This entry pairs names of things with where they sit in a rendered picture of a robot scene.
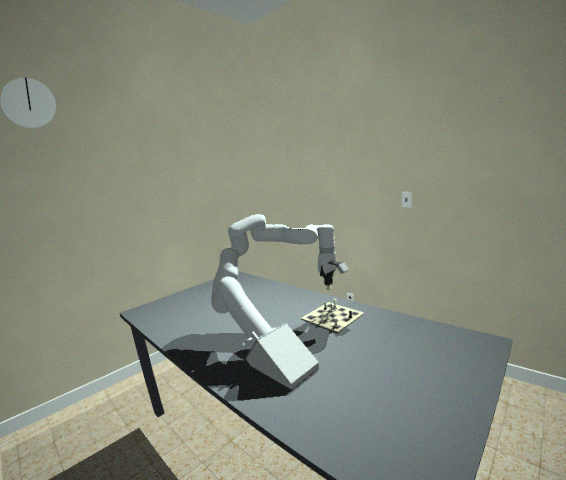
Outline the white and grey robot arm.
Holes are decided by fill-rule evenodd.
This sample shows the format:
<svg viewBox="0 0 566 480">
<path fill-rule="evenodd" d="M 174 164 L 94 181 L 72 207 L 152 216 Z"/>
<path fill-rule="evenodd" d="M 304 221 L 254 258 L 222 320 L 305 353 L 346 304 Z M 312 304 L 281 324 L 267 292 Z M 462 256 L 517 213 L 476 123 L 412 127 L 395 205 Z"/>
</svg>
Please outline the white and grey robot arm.
<svg viewBox="0 0 566 480">
<path fill-rule="evenodd" d="M 258 214 L 229 227 L 231 247 L 222 250 L 220 254 L 219 268 L 212 287 L 211 304 L 218 313 L 229 311 L 248 338 L 241 344 L 243 348 L 248 345 L 252 348 L 257 338 L 276 329 L 271 329 L 236 281 L 238 257 L 244 255 L 249 248 L 246 233 L 249 230 L 255 241 L 312 244 L 318 238 L 320 253 L 329 254 L 335 251 L 332 225 L 308 225 L 304 229 L 293 229 L 285 225 L 266 225 L 265 217 Z"/>
</svg>

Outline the chessboard with chess pieces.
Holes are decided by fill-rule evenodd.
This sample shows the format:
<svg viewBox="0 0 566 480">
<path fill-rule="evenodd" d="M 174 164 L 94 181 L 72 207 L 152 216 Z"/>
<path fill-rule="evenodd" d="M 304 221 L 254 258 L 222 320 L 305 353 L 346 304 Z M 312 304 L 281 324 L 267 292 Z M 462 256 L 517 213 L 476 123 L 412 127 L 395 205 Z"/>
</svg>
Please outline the chessboard with chess pieces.
<svg viewBox="0 0 566 480">
<path fill-rule="evenodd" d="M 354 322 L 356 319 L 358 319 L 360 316 L 363 315 L 363 312 L 359 312 L 353 309 L 349 309 L 346 307 L 342 307 L 339 305 L 336 305 L 337 309 L 333 309 L 333 312 L 330 312 L 330 303 L 327 303 L 326 305 L 326 310 L 324 310 L 324 305 L 321 306 L 320 308 L 316 309 L 315 311 L 309 313 L 308 315 L 302 317 L 303 320 L 308 321 L 310 323 L 316 324 L 318 326 L 327 328 L 329 330 L 335 331 L 335 332 L 340 332 L 341 330 L 343 330 L 345 327 L 347 327 L 349 324 L 351 324 L 352 322 Z M 348 318 L 349 316 L 349 310 L 352 311 L 352 315 L 353 318 Z M 326 313 L 329 313 L 329 320 L 326 320 Z M 323 320 L 324 322 L 321 323 L 321 317 L 323 316 Z M 339 325 L 339 327 L 334 327 L 335 324 L 335 319 L 337 319 L 337 323 Z"/>
</svg>

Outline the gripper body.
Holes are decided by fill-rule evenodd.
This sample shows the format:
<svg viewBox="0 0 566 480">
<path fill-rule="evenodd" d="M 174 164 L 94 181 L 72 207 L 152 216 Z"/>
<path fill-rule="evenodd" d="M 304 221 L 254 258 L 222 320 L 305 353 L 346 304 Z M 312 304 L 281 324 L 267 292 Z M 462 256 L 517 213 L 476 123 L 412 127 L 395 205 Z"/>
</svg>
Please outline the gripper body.
<svg viewBox="0 0 566 480">
<path fill-rule="evenodd" d="M 333 254 L 334 253 L 334 254 Z M 318 255 L 318 272 L 321 270 L 321 265 L 323 266 L 324 274 L 327 274 L 336 269 L 336 265 L 328 264 L 330 261 L 336 261 L 335 251 L 329 254 L 323 254 L 319 252 Z"/>
</svg>

